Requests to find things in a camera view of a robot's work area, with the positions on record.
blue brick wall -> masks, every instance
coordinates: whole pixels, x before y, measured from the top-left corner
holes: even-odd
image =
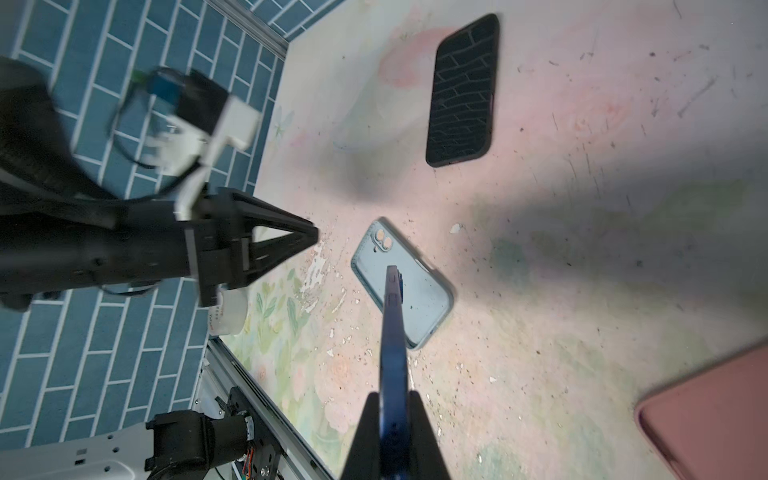
[[[287,41],[292,41],[343,0],[238,0]]]
[[[29,0],[11,56],[42,71],[83,169],[115,194],[167,178],[113,151],[105,121],[133,69],[196,68],[264,113],[245,151],[228,148],[210,182],[253,192],[283,62],[201,0]],[[150,119],[130,110],[116,135],[143,152]],[[78,439],[189,408],[207,342],[197,285],[164,280],[126,299],[98,289],[0,309],[0,449]]]

smartphone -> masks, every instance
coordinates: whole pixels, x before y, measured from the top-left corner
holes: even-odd
[[[491,147],[498,17],[490,14],[437,48],[427,133],[431,167],[480,158]]]
[[[446,280],[430,270],[384,218],[371,223],[352,257],[352,271],[384,311],[386,271],[397,266],[402,276],[402,321],[406,345],[420,349],[453,307]]]

metal frame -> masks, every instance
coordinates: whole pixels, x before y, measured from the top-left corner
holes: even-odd
[[[217,415],[216,402],[211,400],[216,395],[225,399],[234,386],[239,386],[243,390],[285,450],[285,455],[278,466],[278,471],[285,480],[334,479],[333,474],[319,456],[304,441],[301,434],[296,431],[270,397],[253,381],[248,371],[227,346],[218,338],[209,340],[205,350],[203,372],[195,392],[195,409],[202,409],[209,416],[220,418],[220,415]]]
[[[286,59],[286,55],[288,55],[288,41],[238,3],[237,0],[205,1],[220,14],[224,15],[227,20],[255,38],[267,50],[277,55],[280,60]]]

blue smartphone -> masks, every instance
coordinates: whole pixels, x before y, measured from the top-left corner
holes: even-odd
[[[352,271],[373,301],[384,310],[386,271],[402,275],[402,321],[406,344],[420,349],[453,307],[447,281],[419,259],[415,249],[385,219],[371,223],[352,257]]]

white container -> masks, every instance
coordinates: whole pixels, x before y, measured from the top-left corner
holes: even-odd
[[[248,313],[248,289],[219,289],[219,304],[208,308],[208,333],[212,336],[240,333]]]

